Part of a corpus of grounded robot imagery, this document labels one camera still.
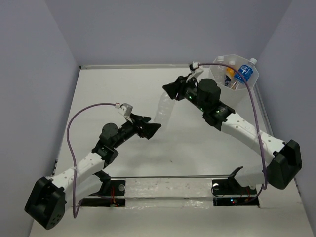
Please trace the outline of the clear capless bottle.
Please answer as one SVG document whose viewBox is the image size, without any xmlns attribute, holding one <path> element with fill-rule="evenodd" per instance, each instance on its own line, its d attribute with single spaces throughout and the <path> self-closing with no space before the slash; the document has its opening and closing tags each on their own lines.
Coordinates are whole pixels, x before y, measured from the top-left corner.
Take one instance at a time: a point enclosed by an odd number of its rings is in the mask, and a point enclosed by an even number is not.
<svg viewBox="0 0 316 237">
<path fill-rule="evenodd" d="M 175 105 L 175 100 L 171 99 L 169 95 L 164 92 L 159 100 L 158 108 L 154 118 L 154 123 L 159 123 L 162 126 L 167 126 Z"/>
</svg>

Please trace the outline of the orange juice bottle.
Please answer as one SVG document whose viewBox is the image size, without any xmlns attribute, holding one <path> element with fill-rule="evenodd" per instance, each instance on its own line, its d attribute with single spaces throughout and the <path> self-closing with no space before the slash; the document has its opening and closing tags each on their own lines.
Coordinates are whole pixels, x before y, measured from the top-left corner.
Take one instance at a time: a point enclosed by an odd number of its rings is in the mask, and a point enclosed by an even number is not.
<svg viewBox="0 0 316 237">
<path fill-rule="evenodd" d="M 235 76 L 235 71 L 232 69 L 232 67 L 235 65 L 235 61 L 230 61 L 229 62 L 229 66 L 226 68 L 226 74 L 225 74 L 225 82 L 224 85 L 225 86 L 229 86 L 229 84 L 231 83 L 232 79 Z"/>
</svg>

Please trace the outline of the blue label water bottle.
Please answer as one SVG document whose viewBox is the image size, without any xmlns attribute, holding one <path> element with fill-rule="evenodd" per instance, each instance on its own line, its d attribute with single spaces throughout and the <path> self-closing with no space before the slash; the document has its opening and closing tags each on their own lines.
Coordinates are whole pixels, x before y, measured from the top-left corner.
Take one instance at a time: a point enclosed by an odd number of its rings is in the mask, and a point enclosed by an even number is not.
<svg viewBox="0 0 316 237">
<path fill-rule="evenodd" d="M 236 90 L 245 88 L 245 83 L 248 82 L 252 76 L 256 63 L 257 60 L 255 58 L 251 58 L 246 64 L 243 64 L 238 69 L 238 72 L 243 76 L 243 78 L 238 73 L 236 73 L 233 80 L 231 81 L 230 89 Z"/>
</svg>

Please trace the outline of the clear bottle white cap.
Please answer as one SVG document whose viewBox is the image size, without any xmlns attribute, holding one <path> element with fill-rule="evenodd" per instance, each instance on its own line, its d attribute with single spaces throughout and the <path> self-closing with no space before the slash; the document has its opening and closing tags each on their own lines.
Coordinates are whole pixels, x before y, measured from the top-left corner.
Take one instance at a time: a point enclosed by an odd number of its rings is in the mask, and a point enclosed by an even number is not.
<svg viewBox="0 0 316 237">
<path fill-rule="evenodd" d="M 218 56 L 215 62 L 217 64 L 224 64 L 224 59 L 224 56 Z M 224 66 L 215 65 L 213 75 L 217 83 L 224 85 L 226 74 L 225 71 L 226 69 Z"/>
</svg>

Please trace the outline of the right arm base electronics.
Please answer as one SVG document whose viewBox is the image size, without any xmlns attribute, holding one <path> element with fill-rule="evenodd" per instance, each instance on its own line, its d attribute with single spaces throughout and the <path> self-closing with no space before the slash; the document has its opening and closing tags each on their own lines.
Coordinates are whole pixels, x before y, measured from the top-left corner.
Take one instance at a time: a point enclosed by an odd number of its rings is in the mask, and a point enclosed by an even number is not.
<svg viewBox="0 0 316 237">
<path fill-rule="evenodd" d="M 213 206 L 256 206 L 259 207 L 257 190 L 238 185 L 230 187 L 228 179 L 213 179 L 211 193 Z"/>
</svg>

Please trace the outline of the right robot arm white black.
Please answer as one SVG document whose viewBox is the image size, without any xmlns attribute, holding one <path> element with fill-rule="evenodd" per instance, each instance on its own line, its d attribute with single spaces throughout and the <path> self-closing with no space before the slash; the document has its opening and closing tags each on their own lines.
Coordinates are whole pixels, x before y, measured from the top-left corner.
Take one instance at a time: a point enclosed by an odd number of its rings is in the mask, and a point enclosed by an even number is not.
<svg viewBox="0 0 316 237">
<path fill-rule="evenodd" d="M 163 85 L 171 99 L 187 99 L 203 114 L 202 117 L 212 127 L 231 135 L 247 147 L 264 155 L 265 166 L 251 169 L 236 168 L 228 177 L 227 187 L 238 194 L 245 187 L 268 183 L 283 190 L 302 168 L 300 146 L 294 140 L 284 142 L 257 130 L 244 120 L 234 109 L 220 101 L 221 89 L 212 79 L 179 76 L 175 82 Z"/>
</svg>

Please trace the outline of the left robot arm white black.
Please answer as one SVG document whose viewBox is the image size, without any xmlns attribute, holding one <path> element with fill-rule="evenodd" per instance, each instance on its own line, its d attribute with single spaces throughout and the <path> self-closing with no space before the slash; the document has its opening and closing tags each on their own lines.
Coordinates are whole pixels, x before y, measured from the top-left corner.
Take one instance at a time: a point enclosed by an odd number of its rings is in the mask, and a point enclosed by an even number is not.
<svg viewBox="0 0 316 237">
<path fill-rule="evenodd" d="M 118 127 L 114 123 L 103 126 L 92 151 L 73 167 L 51 178 L 41 177 L 36 182 L 25 205 L 25 211 L 46 230 L 54 228 L 65 211 L 77 200 L 109 190 L 110 176 L 103 170 L 118 156 L 117 147 L 134 135 L 151 139 L 161 128 L 151 123 L 150 117 L 131 114 Z"/>
</svg>

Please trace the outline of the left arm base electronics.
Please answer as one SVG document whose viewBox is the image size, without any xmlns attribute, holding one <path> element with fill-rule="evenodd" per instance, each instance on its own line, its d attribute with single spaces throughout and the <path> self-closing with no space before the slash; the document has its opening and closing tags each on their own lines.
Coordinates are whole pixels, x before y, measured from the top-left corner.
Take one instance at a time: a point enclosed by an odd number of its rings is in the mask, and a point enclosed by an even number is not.
<svg viewBox="0 0 316 237">
<path fill-rule="evenodd" d="M 100 191 L 85 197 L 81 207 L 125 207 L 125 186 L 125 180 L 111 180 Z"/>
</svg>

